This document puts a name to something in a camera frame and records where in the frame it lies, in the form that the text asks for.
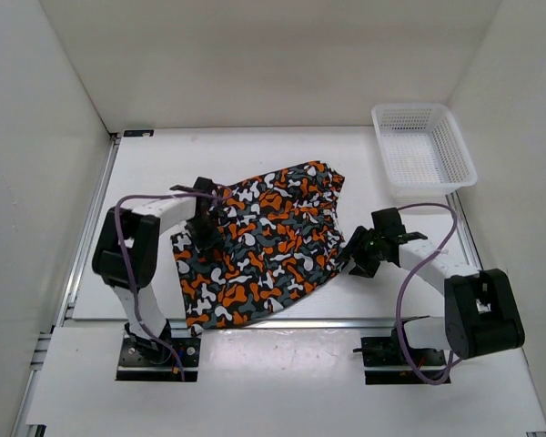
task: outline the orange and gray fabric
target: orange and gray fabric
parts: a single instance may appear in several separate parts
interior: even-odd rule
[[[209,211],[224,240],[213,260],[201,256],[186,229],[172,237],[193,335],[283,310],[339,273],[343,183],[312,161],[216,189],[228,199]]]

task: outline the white panel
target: white panel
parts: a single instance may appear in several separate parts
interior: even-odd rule
[[[0,437],[50,330],[109,140],[34,0],[0,0]]]
[[[546,0],[505,0],[453,95],[480,182],[461,193],[488,266],[510,275],[546,413]]]
[[[546,430],[521,351],[467,361],[452,384],[366,386],[355,330],[213,331],[198,382],[115,381],[121,328],[55,331],[28,423],[46,437],[525,436]]]
[[[198,176],[228,185],[315,159],[326,161],[346,178],[338,202],[339,224],[346,239],[357,226],[372,225],[372,211],[393,206],[371,127],[159,130],[153,137],[122,139],[96,238],[106,211],[124,195],[165,193],[175,184],[192,186]],[[403,220],[408,231],[420,231],[435,244],[444,238],[451,224],[449,213],[438,209],[430,214],[405,211]],[[164,314],[171,319],[184,319],[170,235],[167,232],[160,239],[157,273],[152,283]],[[449,250],[452,256],[464,260],[457,237],[451,240]],[[73,317],[124,319],[126,315],[115,294],[91,270],[92,252]],[[272,318],[393,317],[405,275],[405,271],[387,263],[374,279],[342,274]],[[431,286],[416,279],[403,308],[407,315],[442,315],[443,299]]]
[[[367,125],[446,102],[500,0],[42,0],[112,131]]]

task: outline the white mesh basket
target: white mesh basket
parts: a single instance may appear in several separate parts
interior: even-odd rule
[[[395,198],[445,196],[477,182],[457,123],[443,105],[377,105],[372,119]]]

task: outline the patterned fabric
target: patterned fabric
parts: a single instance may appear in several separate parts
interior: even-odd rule
[[[193,335],[282,310],[338,274],[343,182],[313,161],[217,189],[230,198],[209,211],[224,237],[215,260],[200,257],[186,229],[172,236]]]

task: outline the purple cable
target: purple cable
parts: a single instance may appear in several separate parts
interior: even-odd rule
[[[154,335],[151,329],[149,329],[148,326],[146,326],[146,324],[142,321],[142,316],[139,312],[139,297],[137,296],[136,275],[134,274],[134,270],[132,268],[131,261],[129,259],[129,252],[127,251],[126,241],[124,239],[124,231],[121,228],[121,216],[120,216],[121,205],[127,202],[128,200],[131,200],[134,198],[139,198],[139,199],[149,198],[154,200],[164,200],[164,199],[168,200],[170,198],[210,198],[213,200],[225,200],[226,198],[219,198],[217,196],[212,196],[206,193],[165,194],[165,195],[157,195],[157,196],[148,195],[148,194],[131,194],[129,196],[125,196],[121,198],[116,203],[116,207],[114,209],[117,242],[119,244],[119,248],[121,249],[121,255],[123,256],[124,262],[126,263],[127,282],[129,284],[129,290],[134,295],[134,313],[136,314],[136,320],[139,323],[139,326],[142,328],[142,331],[145,332],[150,339],[152,339],[156,343],[161,344],[162,346],[164,346],[166,349],[170,351],[170,354],[174,357],[177,367],[180,370],[180,373],[182,375],[182,381],[184,381],[185,380],[184,366],[182,365],[182,360],[180,360],[180,357],[178,356],[177,352],[174,350],[171,344],[159,339],[156,335]]]
[[[451,217],[453,218],[453,224],[451,226],[451,229],[449,233],[445,236],[443,241],[439,244],[439,246],[435,249],[433,253],[431,253],[427,258],[425,258],[423,261],[421,261],[419,264],[417,264],[407,275],[407,277],[402,281],[402,285],[400,286],[399,296],[397,297],[397,308],[396,308],[396,327],[397,327],[397,335],[399,337],[399,344],[400,349],[402,350],[402,355],[404,355],[404,359],[407,361],[407,364],[410,366],[412,371],[414,372],[417,377],[423,381],[424,383],[428,385],[441,385],[444,383],[448,378],[449,374],[451,372],[451,369],[455,367],[457,364],[461,362],[461,359],[458,359],[456,361],[453,361],[453,351],[449,354],[449,359],[447,361],[447,365],[445,366],[445,369],[439,373],[440,378],[437,380],[432,380],[431,378],[425,376],[425,374],[420,371],[419,367],[415,364],[412,357],[410,356],[409,351],[409,345],[406,342],[406,339],[404,337],[404,328],[402,325],[402,298],[404,297],[404,293],[407,290],[407,287],[409,286],[410,280],[419,272],[420,269],[422,269],[424,266],[429,264],[431,261],[433,261],[437,256],[440,254],[441,250],[445,247],[445,245],[449,242],[450,238],[453,236],[455,231],[457,230],[457,213],[447,205],[443,205],[442,203],[413,203],[411,205],[406,205],[404,207],[398,208],[399,211],[403,209],[408,208],[416,208],[416,207],[438,207],[438,208],[444,208],[448,212],[450,212]]]

